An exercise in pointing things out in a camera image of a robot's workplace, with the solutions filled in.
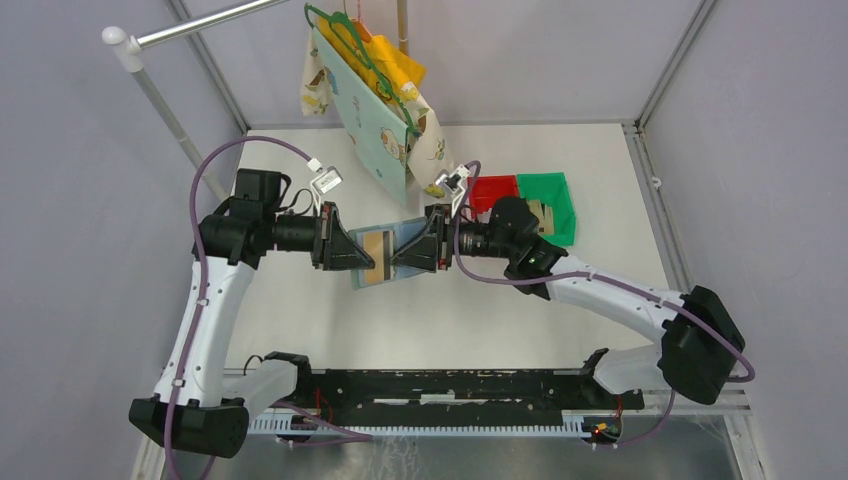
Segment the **gold black striped card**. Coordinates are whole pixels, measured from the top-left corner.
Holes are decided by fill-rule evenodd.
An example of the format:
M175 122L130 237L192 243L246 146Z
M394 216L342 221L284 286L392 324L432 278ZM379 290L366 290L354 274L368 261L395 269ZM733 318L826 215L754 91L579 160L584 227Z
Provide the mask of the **gold black striped card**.
M394 237L391 230L369 231L363 234L363 247L375 260L373 269L364 270L362 285L375 286L391 280L394 276L391 256L393 255Z

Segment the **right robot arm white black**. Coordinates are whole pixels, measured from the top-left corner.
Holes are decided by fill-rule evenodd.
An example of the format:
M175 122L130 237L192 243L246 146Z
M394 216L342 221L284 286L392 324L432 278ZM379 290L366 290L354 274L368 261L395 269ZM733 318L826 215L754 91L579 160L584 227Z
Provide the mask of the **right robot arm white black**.
M538 219L518 197L497 200L486 222L452 222L446 206L425 210L423 228L392 255L395 266L437 272L466 257L508 264L497 282L546 301L581 307L647 339L628 350L600 349L584 364L580 400L602 408L617 394L670 389L713 405L742 363L745 340L718 295L630 283L543 239Z

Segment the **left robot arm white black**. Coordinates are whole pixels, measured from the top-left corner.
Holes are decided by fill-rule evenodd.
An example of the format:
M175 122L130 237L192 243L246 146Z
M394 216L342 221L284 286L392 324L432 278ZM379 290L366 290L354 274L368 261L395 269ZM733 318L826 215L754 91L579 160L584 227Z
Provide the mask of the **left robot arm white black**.
M152 396L133 400L129 411L131 424L162 447L232 458L267 408L279 400L297 408L312 399L305 355L272 352L256 370L224 379L238 312L268 252L307 253L323 271L375 265L341 225L335 203L314 215L280 213L283 180L280 172L239 170L227 209L198 224L190 295L171 357Z

